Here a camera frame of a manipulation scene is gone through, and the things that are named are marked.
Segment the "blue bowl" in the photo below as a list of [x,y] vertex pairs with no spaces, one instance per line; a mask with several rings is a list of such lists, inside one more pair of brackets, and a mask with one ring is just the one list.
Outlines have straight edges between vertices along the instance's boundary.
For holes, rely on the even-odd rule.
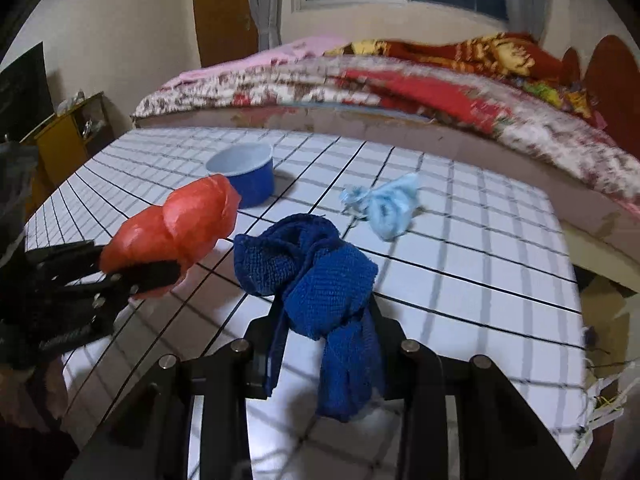
[[273,146],[248,142],[235,144],[212,156],[205,168],[220,173],[240,195],[240,209],[260,205],[273,194]]

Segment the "blue cloth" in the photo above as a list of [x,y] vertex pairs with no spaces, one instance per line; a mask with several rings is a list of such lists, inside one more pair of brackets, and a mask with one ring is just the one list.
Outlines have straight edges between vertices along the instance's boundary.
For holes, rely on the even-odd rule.
[[409,173],[376,189],[347,187],[340,200],[346,212],[367,219],[379,238],[390,241],[409,228],[418,207],[418,176]]
[[383,392],[383,369],[369,297],[378,266],[340,240],[327,219],[297,214],[258,237],[234,239],[234,269],[254,296],[281,295],[289,327],[326,339],[318,414],[349,420]]

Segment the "red plastic bag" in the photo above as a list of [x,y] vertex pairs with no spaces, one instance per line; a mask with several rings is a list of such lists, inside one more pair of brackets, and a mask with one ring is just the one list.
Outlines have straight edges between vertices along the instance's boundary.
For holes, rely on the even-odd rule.
[[[133,264],[176,260],[182,276],[229,236],[236,225],[240,196],[222,175],[207,176],[173,191],[163,206],[152,205],[124,222],[100,256],[100,270],[115,272]],[[174,288],[156,288],[136,298],[156,298]]]

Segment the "black monitor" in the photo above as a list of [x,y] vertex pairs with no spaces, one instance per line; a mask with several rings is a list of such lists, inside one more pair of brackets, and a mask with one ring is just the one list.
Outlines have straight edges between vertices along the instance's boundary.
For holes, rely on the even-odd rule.
[[39,43],[0,72],[0,139],[20,141],[53,113]]

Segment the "grid pattern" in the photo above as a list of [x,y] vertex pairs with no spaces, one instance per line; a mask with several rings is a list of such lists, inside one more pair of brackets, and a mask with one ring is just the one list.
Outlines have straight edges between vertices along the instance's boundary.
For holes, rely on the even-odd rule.
[[[235,234],[257,235],[289,214],[312,212],[326,216],[378,264],[378,304],[400,321],[407,337],[453,358],[487,354],[571,453],[586,417],[580,304],[551,205],[543,192],[521,182],[340,137],[228,128],[133,130],[43,204],[28,222],[28,248],[82,239],[107,243],[127,218],[204,176],[203,163],[215,152],[255,141],[274,145],[274,196],[239,212],[233,234],[170,294],[131,301],[116,320],[113,338],[65,356],[70,404],[64,427],[80,446],[160,356],[215,352],[267,313],[271,298],[248,296],[236,281]],[[376,186],[411,171],[420,178],[422,212],[407,234],[383,242],[366,222],[341,214],[345,185]],[[290,333],[273,397],[247,402],[254,472],[282,479],[314,478],[320,470],[324,476],[335,471],[338,478],[392,478],[401,404],[378,402],[349,424],[317,418],[321,355],[322,342]],[[198,477],[201,407],[197,402],[191,428],[190,478]]]

